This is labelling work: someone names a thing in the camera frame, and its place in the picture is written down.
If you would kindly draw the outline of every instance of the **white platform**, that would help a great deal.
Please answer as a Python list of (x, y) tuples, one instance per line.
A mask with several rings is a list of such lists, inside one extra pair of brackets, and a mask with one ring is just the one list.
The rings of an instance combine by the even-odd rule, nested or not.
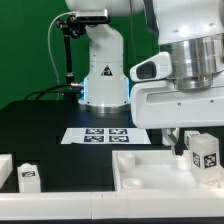
[[(132, 151), (135, 167), (128, 172), (119, 170), (119, 153), (113, 152), (115, 192), (1, 194), (0, 220), (224, 217), (224, 185), (197, 187), (171, 151)], [(144, 187), (123, 189), (126, 178)]]

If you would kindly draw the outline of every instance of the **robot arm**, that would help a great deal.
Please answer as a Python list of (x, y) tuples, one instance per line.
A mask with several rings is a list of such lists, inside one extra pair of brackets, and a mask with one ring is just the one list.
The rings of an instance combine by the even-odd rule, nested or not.
[(153, 1), (161, 52), (131, 70), (137, 127), (224, 125), (223, 4)]
[[(113, 17), (139, 13), (144, 7), (142, 0), (66, 0), (66, 4), (71, 11), (85, 14), (86, 19), (95, 10), (106, 9)], [(101, 113), (126, 109), (129, 107), (129, 80), (123, 73), (123, 37), (105, 24), (86, 26), (86, 33), (90, 43), (90, 70), (84, 80), (80, 106)]]

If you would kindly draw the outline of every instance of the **black cable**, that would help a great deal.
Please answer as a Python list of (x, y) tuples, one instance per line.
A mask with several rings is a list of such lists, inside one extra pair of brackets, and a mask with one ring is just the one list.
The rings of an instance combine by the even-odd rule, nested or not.
[(60, 88), (63, 88), (63, 87), (70, 87), (71, 85), (70, 84), (61, 84), (61, 85), (56, 85), (56, 86), (52, 86), (44, 91), (42, 91), (36, 98), (35, 100), (39, 100), (44, 94), (45, 94), (45, 91), (52, 91), (52, 90), (55, 90), (55, 89), (60, 89)]
[[(44, 96), (46, 93), (61, 93), (61, 94), (66, 94), (66, 93), (70, 93), (70, 92), (68, 92), (68, 91), (36, 91), (36, 92), (33, 92), (33, 93), (30, 93), (28, 96), (26, 96), (25, 98), (24, 98), (24, 100), (26, 101), (26, 100), (28, 100), (28, 98), (29, 97), (31, 97), (31, 96), (33, 96), (33, 95), (36, 95), (36, 94), (40, 94), (40, 93), (43, 93), (43, 95), (42, 96)], [(80, 90), (76, 90), (76, 91), (72, 91), (71, 93), (75, 93), (75, 94), (81, 94), (81, 91)]]
[(36, 95), (36, 94), (40, 94), (40, 93), (43, 93), (43, 94), (46, 94), (46, 93), (64, 93), (64, 91), (36, 91), (36, 92), (30, 93), (28, 96), (26, 96), (24, 98), (24, 100), (28, 100), (28, 98), (30, 98), (31, 96)]

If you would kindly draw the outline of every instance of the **black sticker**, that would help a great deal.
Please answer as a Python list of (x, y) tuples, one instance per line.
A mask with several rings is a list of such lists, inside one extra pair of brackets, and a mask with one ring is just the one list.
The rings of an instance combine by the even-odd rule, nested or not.
[(103, 70), (101, 75), (102, 76), (113, 76), (113, 74), (112, 74), (108, 65), (105, 67), (105, 69)]
[(204, 156), (205, 169), (217, 166), (217, 156), (216, 153)]
[(193, 152), (193, 163), (194, 163), (194, 165), (196, 165), (199, 168), (201, 168), (200, 156), (198, 154), (196, 154), (195, 152)]
[(128, 131), (127, 129), (109, 129), (109, 134), (110, 135), (127, 135)]
[(103, 135), (104, 129), (102, 128), (88, 128), (86, 129), (86, 135)]
[(110, 142), (129, 142), (128, 136), (110, 136)]
[(22, 172), (22, 177), (34, 177), (36, 176), (34, 171)]
[(85, 136), (84, 142), (104, 142), (104, 136)]

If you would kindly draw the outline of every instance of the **black table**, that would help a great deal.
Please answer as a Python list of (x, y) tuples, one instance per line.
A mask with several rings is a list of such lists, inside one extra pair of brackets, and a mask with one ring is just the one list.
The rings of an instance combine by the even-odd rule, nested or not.
[[(96, 114), (65, 101), (18, 101), (0, 111), (0, 153), (13, 155), (14, 171), (1, 193), (18, 192), (17, 167), (38, 166), (42, 192), (113, 191), (112, 151), (167, 149), (160, 131), (148, 131), (151, 145), (61, 145), (66, 128), (133, 128), (130, 112)], [(224, 129), (201, 129), (220, 139), (223, 163)], [(223, 218), (33, 221), (32, 223), (224, 223)]]

